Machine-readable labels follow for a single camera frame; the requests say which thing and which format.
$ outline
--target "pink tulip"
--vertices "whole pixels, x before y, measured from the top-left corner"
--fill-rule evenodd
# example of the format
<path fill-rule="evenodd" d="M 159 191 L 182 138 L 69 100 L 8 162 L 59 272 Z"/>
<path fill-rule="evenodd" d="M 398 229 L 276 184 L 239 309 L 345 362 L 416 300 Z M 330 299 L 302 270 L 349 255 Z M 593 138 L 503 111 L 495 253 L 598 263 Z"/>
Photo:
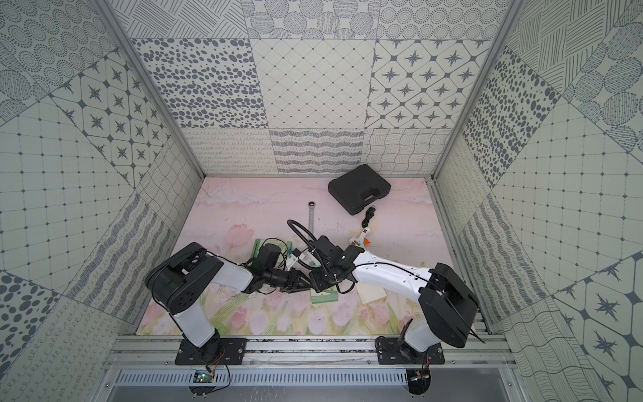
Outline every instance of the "pink tulip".
<path fill-rule="evenodd" d="M 237 307 L 237 310 L 232 314 L 232 318 L 230 319 L 230 325 L 232 325 L 234 329 L 239 329 L 246 325 L 247 313 L 247 309 L 244 309 L 243 307 Z"/>
<path fill-rule="evenodd" d="M 323 313 L 320 313 L 319 311 L 311 314 L 308 317 L 308 329 L 310 329 L 311 332 L 315 335 L 321 334 L 324 328 L 326 328 L 327 323 L 328 323 L 328 317 L 326 317 Z"/>

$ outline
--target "wavy line pattern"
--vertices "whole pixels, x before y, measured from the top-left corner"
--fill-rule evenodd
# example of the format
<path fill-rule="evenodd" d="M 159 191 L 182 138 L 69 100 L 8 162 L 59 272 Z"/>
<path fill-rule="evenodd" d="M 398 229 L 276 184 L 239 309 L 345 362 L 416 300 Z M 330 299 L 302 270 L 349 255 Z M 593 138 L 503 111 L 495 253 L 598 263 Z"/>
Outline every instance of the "wavy line pattern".
<path fill-rule="evenodd" d="M 501 325 L 534 400 L 611 400 L 551 298 L 505 317 Z"/>
<path fill-rule="evenodd" d="M 270 130 L 279 173 L 343 174 L 359 165 L 364 130 Z"/>
<path fill-rule="evenodd" d="M 65 295 L 122 320 L 135 320 L 145 307 L 141 279 L 167 256 L 173 238 L 159 215 L 134 193 Z"/>
<path fill-rule="evenodd" d="M 482 201 L 459 239 L 466 245 L 464 257 L 481 286 L 492 323 L 547 296 L 492 193 Z"/>

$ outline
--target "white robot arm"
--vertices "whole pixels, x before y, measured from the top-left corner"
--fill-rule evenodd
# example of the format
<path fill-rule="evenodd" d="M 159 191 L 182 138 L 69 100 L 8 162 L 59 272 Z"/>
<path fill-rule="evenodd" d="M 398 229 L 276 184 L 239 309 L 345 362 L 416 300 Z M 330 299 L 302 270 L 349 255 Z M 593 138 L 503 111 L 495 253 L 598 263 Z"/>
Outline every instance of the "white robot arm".
<path fill-rule="evenodd" d="M 207 348 L 219 339 L 197 302 L 210 282 L 244 293 L 255 292 L 267 283 L 282 292 L 293 293 L 309 289 L 321 292 L 344 280 L 375 284 L 420 304 L 423 319 L 413 320 L 401 334 L 403 356 L 418 356 L 440 341 L 464 347 L 478 311 L 478 299 L 449 266 L 437 264 L 433 269 L 407 266 L 353 245 L 342 250 L 326 236 L 315 238 L 295 221 L 288 221 L 288 225 L 319 262 L 317 268 L 308 267 L 313 268 L 308 276 L 299 270 L 277 268 L 282 250 L 274 244 L 264 244 L 257 257 L 247 263 L 234 264 L 192 243 L 152 270 L 145 284 L 195 348 Z M 293 253 L 298 259 L 299 251 Z"/>

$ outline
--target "patterned tile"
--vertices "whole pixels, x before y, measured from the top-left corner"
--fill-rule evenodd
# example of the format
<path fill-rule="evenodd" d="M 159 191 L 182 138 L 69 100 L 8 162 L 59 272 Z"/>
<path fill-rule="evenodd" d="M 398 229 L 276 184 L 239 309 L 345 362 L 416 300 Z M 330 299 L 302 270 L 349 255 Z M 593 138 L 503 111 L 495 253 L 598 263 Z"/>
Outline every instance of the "patterned tile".
<path fill-rule="evenodd" d="M 0 383 L 11 364 L 33 339 L 38 326 L 47 319 L 59 294 L 7 272 L 0 273 L 2 315 L 0 343 Z"/>
<path fill-rule="evenodd" d="M 437 180 L 455 233 L 459 234 L 490 191 L 462 136 L 457 136 Z"/>
<path fill-rule="evenodd" d="M 264 101 L 248 41 L 136 39 L 133 42 L 181 127 L 266 127 Z"/>
<path fill-rule="evenodd" d="M 110 0 L 132 38 L 247 38 L 240 0 Z"/>
<path fill-rule="evenodd" d="M 376 41 L 366 127 L 452 129 L 490 41 Z"/>
<path fill-rule="evenodd" d="M 564 99 L 493 188 L 551 291 L 643 249 L 643 166 Z"/>
<path fill-rule="evenodd" d="M 642 23 L 643 6 L 635 1 L 565 90 L 578 110 L 641 163 Z"/>
<path fill-rule="evenodd" d="M 0 132 L 0 267 L 61 291 L 134 189 L 50 98 Z"/>
<path fill-rule="evenodd" d="M 0 125 L 44 96 L 40 85 L 0 43 Z"/>
<path fill-rule="evenodd" d="M 463 132 L 489 186 L 502 177 L 559 97 L 505 48 Z"/>
<path fill-rule="evenodd" d="M 270 130 L 279 173 L 344 174 L 359 166 L 363 130 Z"/>
<path fill-rule="evenodd" d="M 0 42 L 46 93 L 114 50 L 86 0 L 3 1 Z"/>
<path fill-rule="evenodd" d="M 611 400 L 553 300 L 541 300 L 501 324 L 534 401 Z"/>
<path fill-rule="evenodd" d="M 364 128 L 373 41 L 251 42 L 270 128 Z"/>
<path fill-rule="evenodd" d="M 277 174 L 268 129 L 184 129 L 206 174 Z"/>
<path fill-rule="evenodd" d="M 365 130 L 361 162 L 380 174 L 429 174 L 450 132 L 445 129 Z"/>
<path fill-rule="evenodd" d="M 163 152 L 136 191 L 160 215 L 172 234 L 178 236 L 202 181 L 174 139 L 168 137 Z"/>
<path fill-rule="evenodd" d="M 382 0 L 386 39 L 493 39 L 509 0 Z"/>
<path fill-rule="evenodd" d="M 637 252 L 554 293 L 565 322 L 614 401 L 638 401 L 643 390 L 641 264 L 643 254 Z"/>
<path fill-rule="evenodd" d="M 0 380 L 3 401 L 85 401 L 119 334 L 135 328 L 64 296 Z"/>
<path fill-rule="evenodd" d="M 143 279 L 170 253 L 174 234 L 133 193 L 65 296 L 135 324 L 146 306 Z"/>
<path fill-rule="evenodd" d="M 529 0 L 507 46 L 556 91 L 563 92 L 629 3 Z"/>
<path fill-rule="evenodd" d="M 492 193 L 458 239 L 492 324 L 549 296 Z"/>
<path fill-rule="evenodd" d="M 169 135 L 118 50 L 98 59 L 50 97 L 132 187 Z"/>
<path fill-rule="evenodd" d="M 375 39 L 379 0 L 241 0 L 251 38 Z"/>

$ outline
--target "grid pattern tile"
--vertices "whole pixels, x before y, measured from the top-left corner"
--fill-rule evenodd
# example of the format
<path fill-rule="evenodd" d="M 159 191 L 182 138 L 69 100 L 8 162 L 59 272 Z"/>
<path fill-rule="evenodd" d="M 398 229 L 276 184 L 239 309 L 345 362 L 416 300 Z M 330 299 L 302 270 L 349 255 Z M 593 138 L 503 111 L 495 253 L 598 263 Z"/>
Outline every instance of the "grid pattern tile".
<path fill-rule="evenodd" d="M 551 292 L 643 248 L 643 166 L 565 101 L 493 192 Z"/>
<path fill-rule="evenodd" d="M 269 128 L 364 128 L 373 41 L 250 42 Z"/>
<path fill-rule="evenodd" d="M 0 132 L 2 268 L 60 291 L 134 189 L 49 98 Z"/>

